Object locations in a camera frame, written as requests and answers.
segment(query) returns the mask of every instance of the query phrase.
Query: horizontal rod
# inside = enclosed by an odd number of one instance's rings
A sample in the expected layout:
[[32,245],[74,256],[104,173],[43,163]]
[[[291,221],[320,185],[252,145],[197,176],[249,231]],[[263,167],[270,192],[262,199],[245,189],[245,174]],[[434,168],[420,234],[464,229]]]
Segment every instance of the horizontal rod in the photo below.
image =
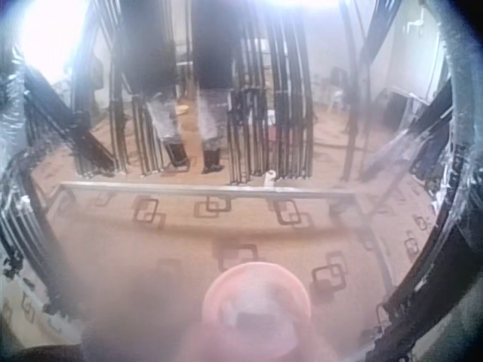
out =
[[294,189],[290,187],[159,185],[143,183],[61,183],[62,189],[98,192],[130,192],[157,195],[213,196],[222,198],[354,198],[348,190]]

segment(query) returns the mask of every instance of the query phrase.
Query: person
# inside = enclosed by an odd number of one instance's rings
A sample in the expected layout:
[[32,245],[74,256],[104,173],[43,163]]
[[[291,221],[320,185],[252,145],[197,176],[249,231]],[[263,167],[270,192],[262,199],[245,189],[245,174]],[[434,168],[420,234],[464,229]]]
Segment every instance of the person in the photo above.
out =
[[239,44],[236,1],[192,3],[193,69],[198,82],[198,126],[203,173],[219,172],[220,148],[227,125],[232,88],[232,59]]
[[163,24],[170,14],[159,0],[120,0],[122,15],[123,73],[132,91],[141,94],[158,138],[175,167],[189,159],[181,140],[176,116],[176,54]]

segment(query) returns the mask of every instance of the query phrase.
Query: bright light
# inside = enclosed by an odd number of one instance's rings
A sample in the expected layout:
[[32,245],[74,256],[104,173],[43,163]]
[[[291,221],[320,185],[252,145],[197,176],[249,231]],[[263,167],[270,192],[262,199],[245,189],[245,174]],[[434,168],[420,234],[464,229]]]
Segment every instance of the bright light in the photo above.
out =
[[20,28],[27,64],[50,82],[66,77],[65,68],[82,36],[86,0],[34,0]]
[[268,0],[273,4],[284,6],[304,6],[308,8],[334,8],[339,0]]

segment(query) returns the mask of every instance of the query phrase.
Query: black boot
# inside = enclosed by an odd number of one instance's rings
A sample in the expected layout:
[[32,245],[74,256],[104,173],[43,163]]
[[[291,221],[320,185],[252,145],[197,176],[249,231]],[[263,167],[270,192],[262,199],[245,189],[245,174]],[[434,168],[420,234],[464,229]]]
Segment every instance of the black boot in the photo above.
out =
[[216,151],[203,151],[203,161],[205,162],[205,168],[202,174],[220,172],[223,166],[220,164],[220,149]]
[[168,157],[175,167],[187,166],[189,159],[182,143],[165,144]]

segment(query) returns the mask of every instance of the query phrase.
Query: gray pants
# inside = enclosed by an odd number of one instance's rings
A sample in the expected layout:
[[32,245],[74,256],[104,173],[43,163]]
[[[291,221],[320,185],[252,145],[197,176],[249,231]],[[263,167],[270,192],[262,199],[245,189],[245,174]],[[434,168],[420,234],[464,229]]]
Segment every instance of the gray pants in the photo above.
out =
[[204,151],[216,151],[222,146],[228,123],[230,89],[198,91],[198,127]]
[[173,88],[162,89],[146,103],[158,138],[163,143],[181,144]]

